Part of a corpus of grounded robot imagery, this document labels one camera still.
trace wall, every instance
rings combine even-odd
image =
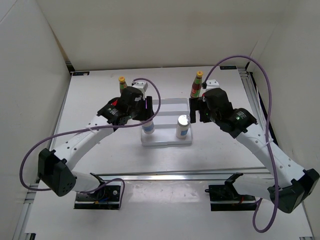
[[[70,76],[34,0],[0,2],[0,46],[0,236],[11,240],[26,196],[20,163],[52,134]],[[35,180],[36,159],[28,160],[27,183]]]
[[[259,61],[272,88],[271,123],[280,147],[306,169],[320,173],[320,1],[291,0]],[[267,103],[265,80],[254,72]],[[320,239],[320,184],[304,201]]]
[[[106,70],[210,66],[250,55],[269,38],[289,0],[37,2],[76,70]],[[247,61],[228,63],[244,67]]]

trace white tray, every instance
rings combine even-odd
[[[152,100],[153,110],[158,108],[158,100]],[[162,99],[160,111],[153,119],[154,132],[146,134],[141,128],[141,142],[143,146],[166,146],[192,143],[192,127],[185,139],[176,137],[176,127],[180,115],[189,115],[189,101],[187,98]]]

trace cable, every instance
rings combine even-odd
[[[31,191],[37,191],[37,192],[43,192],[43,191],[49,191],[51,190],[50,188],[34,188],[34,187],[30,187],[28,186],[25,181],[24,181],[24,178],[23,178],[23,171],[24,171],[24,166],[25,166],[25,163],[26,163],[26,160],[28,159],[29,155],[41,144],[51,140],[51,139],[54,139],[54,138],[57,138],[57,137],[60,137],[60,136],[64,136],[64,135],[70,135],[70,134],[78,134],[78,133],[85,133],[85,132],[88,132],[88,131],[91,131],[91,130],[95,130],[95,129],[106,129],[106,128],[133,128],[133,127],[138,127],[138,126],[141,126],[147,122],[150,122],[159,112],[160,110],[160,107],[161,107],[161,97],[160,97],[160,92],[158,90],[158,88],[156,87],[156,85],[150,81],[149,79],[146,79],[146,78],[143,78],[143,77],[138,77],[136,79],[133,80],[133,82],[136,82],[136,81],[139,81],[139,80],[143,80],[143,81],[146,81],[146,82],[149,82],[155,89],[156,91],[156,94],[158,95],[158,99],[159,99],[159,104],[158,104],[158,108],[156,109],[154,115],[152,117],[150,117],[149,119],[147,119],[146,121],[142,121],[140,123],[137,123],[137,124],[132,124],[132,125],[102,125],[102,126],[93,126],[91,128],[84,128],[84,129],[78,129],[78,130],[73,130],[73,131],[67,131],[67,132],[62,132],[62,133],[58,133],[58,134],[54,134],[52,136],[48,136],[46,137],[45,139],[42,139],[41,141],[39,141],[38,143],[36,143],[26,154],[25,156],[23,157],[22,159],[22,162],[21,162],[21,165],[20,165],[20,170],[19,170],[19,179],[20,179],[20,183],[22,184],[22,186],[24,186],[26,189],[28,190],[31,190]],[[118,181],[122,181],[123,182],[123,190],[122,190],[122,194],[124,192],[124,189],[125,189],[125,182],[123,179],[121,178],[115,178],[117,179]],[[103,185],[95,188],[95,189],[92,189],[90,191],[83,191],[82,193],[92,193],[92,192],[95,192],[101,188],[103,188],[105,185],[107,185],[108,183],[111,183],[113,180],[110,180],[110,181],[107,181],[106,183],[104,183]]]
[[[274,207],[273,207],[273,212],[272,212],[271,219],[270,219],[268,225],[264,229],[258,229],[257,226],[256,226],[256,216],[257,216],[260,204],[262,202],[262,198],[257,201],[257,206],[256,206],[256,209],[254,211],[253,218],[252,218],[252,224],[253,224],[254,229],[258,233],[265,233],[266,231],[268,231],[271,228],[272,224],[274,223],[274,221],[276,219],[276,215],[277,215],[278,205],[279,205],[278,174],[277,174],[277,168],[276,168],[274,154],[272,152],[272,149],[271,149],[271,146],[270,146],[270,142],[269,142],[269,125],[270,125],[270,116],[271,116],[272,95],[271,95],[271,86],[270,86],[270,81],[269,81],[268,75],[267,75],[266,71],[264,70],[264,68],[261,66],[261,64],[258,63],[254,58],[252,58],[250,56],[246,56],[246,55],[233,55],[233,56],[228,56],[228,57],[220,60],[213,68],[211,68],[211,70],[209,71],[208,75],[206,76],[204,82],[202,83],[202,87],[206,88],[206,86],[207,86],[206,82],[207,82],[208,78],[210,77],[211,73],[216,69],[216,67],[218,65],[220,65],[221,63],[223,63],[226,60],[233,59],[233,58],[244,58],[244,59],[248,59],[248,60],[254,62],[260,68],[261,72],[263,73],[263,76],[265,78],[266,85],[267,85],[267,88],[268,88],[269,108],[268,108],[268,113],[267,113],[267,118],[266,118],[266,126],[265,126],[265,142],[268,143],[266,146],[267,146],[268,152],[270,154],[272,170],[273,170],[273,176],[274,176],[274,188],[275,188],[274,189],[275,190],[275,193],[274,193],[275,194]]]

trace purple cable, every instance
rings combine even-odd
[[[246,56],[246,55],[233,55],[233,56],[228,56],[222,60],[220,60],[208,73],[208,75],[206,76],[205,80],[203,83],[206,83],[208,78],[210,77],[211,73],[216,69],[217,66],[219,66],[221,63],[223,63],[226,60],[229,59],[233,59],[233,58],[245,58],[248,59],[252,62],[254,62],[262,71],[263,76],[265,78],[266,81],[266,85],[268,88],[268,94],[269,94],[269,108],[268,108],[268,113],[267,113],[267,118],[266,118],[266,126],[265,126],[265,142],[268,143],[269,142],[269,125],[270,125],[270,116],[271,116],[271,106],[272,106],[272,96],[271,96],[271,87],[270,87],[270,81],[269,78],[267,76],[266,71],[264,70],[264,68],[261,66],[260,63],[258,63],[254,58],[250,57],[250,56]],[[277,210],[278,210],[278,204],[279,204],[279,187],[278,187],[278,174],[277,174],[277,168],[276,168],[276,163],[275,163],[275,158],[274,158],[274,154],[272,152],[270,143],[268,143],[267,145],[269,154],[270,154],[270,159],[271,159],[271,164],[272,164],[272,170],[273,170],[273,176],[274,176],[274,187],[275,187],[275,197],[274,197],[274,207],[273,207],[273,213],[271,216],[271,219],[268,223],[268,225],[264,228],[264,229],[258,229],[256,226],[256,216],[260,207],[260,204],[262,202],[262,198],[260,198],[257,201],[257,206],[256,209],[254,211],[253,214],[253,218],[252,218],[252,224],[254,229],[258,232],[258,233],[265,233],[266,231],[268,231],[272,224],[274,223],[275,219],[276,219],[276,215],[277,215]]]
[[[133,82],[136,82],[136,81],[139,81],[139,80],[143,80],[143,81],[146,81],[146,82],[149,82],[155,89],[156,91],[156,94],[158,95],[158,99],[159,99],[159,104],[158,104],[158,108],[156,109],[154,115],[152,117],[150,117],[149,119],[147,119],[146,121],[142,121],[140,123],[137,123],[137,124],[132,124],[132,125],[103,125],[103,126],[94,126],[94,127],[91,127],[90,129],[89,128],[84,128],[84,129],[79,129],[79,130],[74,130],[74,131],[67,131],[67,132],[62,132],[62,133],[58,133],[58,134],[55,134],[55,135],[52,135],[52,136],[48,136],[46,137],[45,139],[39,141],[38,143],[36,143],[24,156],[22,162],[21,162],[21,165],[20,165],[20,171],[19,171],[19,178],[20,178],[20,183],[22,184],[22,186],[24,186],[26,189],[28,190],[31,190],[31,191],[49,191],[51,190],[50,188],[43,188],[43,189],[39,189],[39,188],[33,188],[33,187],[30,187],[28,186],[25,181],[24,181],[24,178],[23,178],[23,171],[24,171],[24,166],[25,166],[25,163],[26,163],[26,160],[27,158],[29,157],[29,155],[41,144],[45,143],[46,141],[49,141],[51,139],[54,139],[54,138],[57,138],[57,137],[60,137],[60,136],[64,136],[64,135],[70,135],[70,134],[78,134],[78,133],[84,133],[84,132],[88,132],[88,131],[91,131],[91,130],[95,130],[95,129],[107,129],[107,128],[133,128],[133,127],[138,127],[138,126],[141,126],[147,122],[150,122],[159,112],[160,110],[160,107],[161,107],[161,97],[160,97],[160,92],[158,90],[158,88],[156,87],[156,85],[150,81],[149,79],[146,79],[146,78],[143,78],[143,77],[139,77],[139,78],[136,78],[133,80]],[[106,186],[107,184],[113,182],[113,181],[122,181],[123,183],[123,188],[122,188],[122,192],[121,192],[121,198],[120,198],[120,201],[119,201],[119,208],[121,207],[121,203],[122,203],[122,198],[123,198],[123,194],[124,194],[124,191],[125,191],[125,181],[121,178],[115,178],[115,179],[112,179],[112,180],[109,180],[109,181],[106,181],[104,184],[102,184],[101,186],[95,188],[95,189],[92,189],[90,191],[82,191],[81,193],[82,194],[89,194],[89,193],[92,193],[92,192],[95,192],[97,190],[100,190],[101,188],[103,188],[104,186]]]

